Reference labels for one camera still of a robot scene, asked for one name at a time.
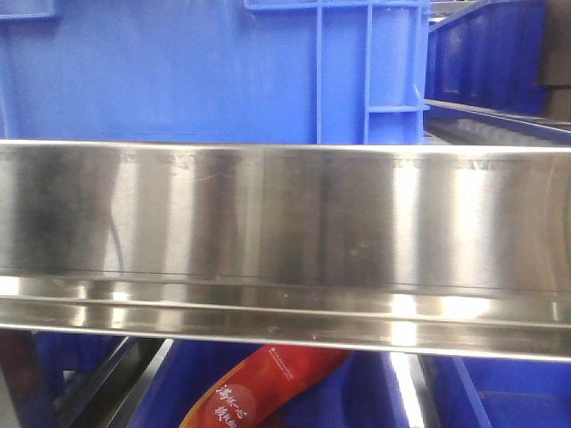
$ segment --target plastic packaging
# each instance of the plastic packaging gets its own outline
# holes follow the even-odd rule
[[[350,350],[266,345],[230,370],[190,409],[180,428],[254,428],[335,371]],[[275,421],[267,426],[279,426]]]

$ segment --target blue plastic bin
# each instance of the blue plastic bin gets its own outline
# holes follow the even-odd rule
[[[174,428],[218,379],[258,346],[175,342],[129,424]],[[280,410],[291,428],[408,428],[388,354],[355,352]]]
[[[429,0],[0,0],[0,136],[422,141]]]
[[[121,340],[118,336],[39,332],[34,334],[37,352],[53,398],[65,388],[63,372],[95,370]]]
[[[481,0],[428,35],[426,98],[538,114],[545,0]]]
[[[568,428],[571,365],[426,358],[443,428]]]

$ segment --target red snack bag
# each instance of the red snack bag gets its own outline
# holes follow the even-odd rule
[[[254,428],[351,354],[351,350],[262,346],[206,391],[180,428]]]

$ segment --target stainless steel beam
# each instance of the stainless steel beam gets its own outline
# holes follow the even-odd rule
[[[565,359],[571,149],[0,144],[0,325]]]

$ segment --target metal bar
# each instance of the metal bar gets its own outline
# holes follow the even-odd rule
[[[0,330],[1,426],[54,427],[54,411],[31,332]]]
[[[161,342],[132,337],[121,341],[82,388],[66,400],[57,416],[58,428],[104,424],[145,370]]]
[[[571,124],[474,107],[425,100],[426,131],[455,144],[571,145]]]
[[[0,325],[571,355],[571,148],[6,141],[0,163]]]
[[[475,1],[455,1],[455,2],[432,2],[430,4],[430,12],[432,14],[450,14],[459,12],[465,7],[474,4]]]
[[[124,428],[128,426],[133,414],[137,410],[137,406],[141,399],[144,397],[149,386],[159,368],[161,368],[162,361],[165,359],[172,347],[173,340],[167,339],[159,348],[146,370],[141,374],[141,377],[133,385],[127,397],[122,401],[117,412],[113,415],[111,421],[105,426],[106,428]]]

